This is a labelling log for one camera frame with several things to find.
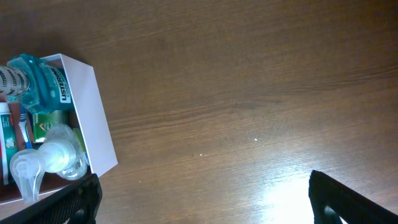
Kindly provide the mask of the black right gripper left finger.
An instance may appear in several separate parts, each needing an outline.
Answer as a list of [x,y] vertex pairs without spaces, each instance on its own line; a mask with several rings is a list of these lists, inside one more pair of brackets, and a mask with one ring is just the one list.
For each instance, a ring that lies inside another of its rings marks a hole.
[[1,224],[94,224],[103,191],[96,174],[1,220]]

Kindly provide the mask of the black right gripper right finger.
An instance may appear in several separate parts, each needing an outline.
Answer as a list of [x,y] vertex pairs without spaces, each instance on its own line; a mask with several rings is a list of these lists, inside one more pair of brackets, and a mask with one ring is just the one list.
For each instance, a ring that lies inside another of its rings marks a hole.
[[397,223],[397,215],[323,172],[313,170],[308,196],[314,223]]

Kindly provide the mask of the clear purple sanitizer bottle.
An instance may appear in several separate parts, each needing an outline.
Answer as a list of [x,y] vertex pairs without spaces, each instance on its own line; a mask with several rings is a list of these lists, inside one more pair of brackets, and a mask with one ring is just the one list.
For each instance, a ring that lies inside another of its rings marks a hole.
[[88,170],[85,154],[75,132],[66,124],[51,127],[38,149],[24,149],[13,155],[10,171],[25,203],[39,200],[44,174],[78,180]]

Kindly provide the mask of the Colgate toothpaste tube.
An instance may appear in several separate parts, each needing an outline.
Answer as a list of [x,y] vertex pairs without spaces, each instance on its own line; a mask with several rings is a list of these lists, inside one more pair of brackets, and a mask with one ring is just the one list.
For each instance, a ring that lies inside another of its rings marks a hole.
[[1,103],[1,170],[2,184],[13,183],[10,171],[12,156],[18,151],[12,113],[7,103]]

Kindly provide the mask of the green Dettol soap pack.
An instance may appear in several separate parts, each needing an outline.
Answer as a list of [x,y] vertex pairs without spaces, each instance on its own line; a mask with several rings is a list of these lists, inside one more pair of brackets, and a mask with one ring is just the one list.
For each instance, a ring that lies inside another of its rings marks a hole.
[[48,130],[55,125],[66,124],[75,132],[82,150],[86,153],[86,146],[77,115],[74,111],[54,111],[50,114],[34,114],[32,116],[32,131],[34,143],[43,143]]

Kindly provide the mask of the blue white toothbrush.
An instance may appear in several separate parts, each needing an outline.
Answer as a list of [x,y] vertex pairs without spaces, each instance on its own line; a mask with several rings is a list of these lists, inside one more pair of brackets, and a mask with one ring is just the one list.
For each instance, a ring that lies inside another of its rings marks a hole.
[[32,149],[32,143],[30,141],[30,136],[29,136],[29,129],[28,129],[28,115],[27,115],[27,111],[25,110],[25,108],[20,105],[20,120],[19,120],[19,127],[21,130],[21,134],[23,137],[23,140],[25,142],[25,148],[26,149]]

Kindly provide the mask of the teal Listerine mouthwash bottle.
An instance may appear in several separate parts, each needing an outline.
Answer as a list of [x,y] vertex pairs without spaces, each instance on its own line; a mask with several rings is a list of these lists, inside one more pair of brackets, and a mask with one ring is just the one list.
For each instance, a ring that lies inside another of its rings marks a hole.
[[28,54],[20,54],[1,66],[1,95],[32,114],[74,109],[64,69]]

